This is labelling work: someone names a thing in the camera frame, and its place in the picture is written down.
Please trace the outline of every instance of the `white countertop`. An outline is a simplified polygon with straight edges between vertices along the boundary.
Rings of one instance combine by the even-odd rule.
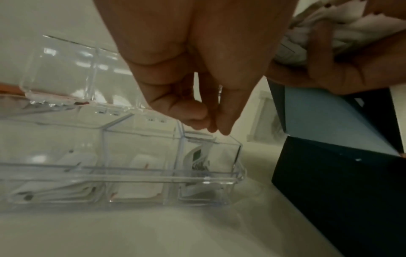
[[[90,0],[3,1],[0,24],[0,81],[5,83],[18,83],[31,51],[27,39],[38,33],[114,47]],[[269,91],[265,79],[232,132],[244,145],[241,160],[249,173],[237,185],[232,206],[1,215],[0,255],[341,256],[271,185],[281,146],[246,141],[261,91]]]

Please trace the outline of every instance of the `hand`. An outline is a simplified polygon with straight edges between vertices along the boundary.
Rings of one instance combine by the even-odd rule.
[[[406,83],[406,31],[382,39],[355,55],[334,60],[332,24],[318,22],[309,37],[307,70],[271,62],[266,77],[292,87],[352,94]]]
[[[273,58],[297,0],[94,2],[154,110],[228,135]],[[202,102],[193,98],[194,72]]]

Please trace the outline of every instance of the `table surface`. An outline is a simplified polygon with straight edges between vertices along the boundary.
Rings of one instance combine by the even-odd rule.
[[[297,11],[309,2],[314,1],[301,1]],[[0,81],[11,84],[21,78],[33,34],[114,47],[90,0],[3,1],[0,32]],[[272,186],[281,146],[246,141],[261,91],[269,91],[265,79],[232,132],[244,145],[241,161],[249,178],[236,186],[231,206],[2,215],[0,252],[8,257],[341,256]]]

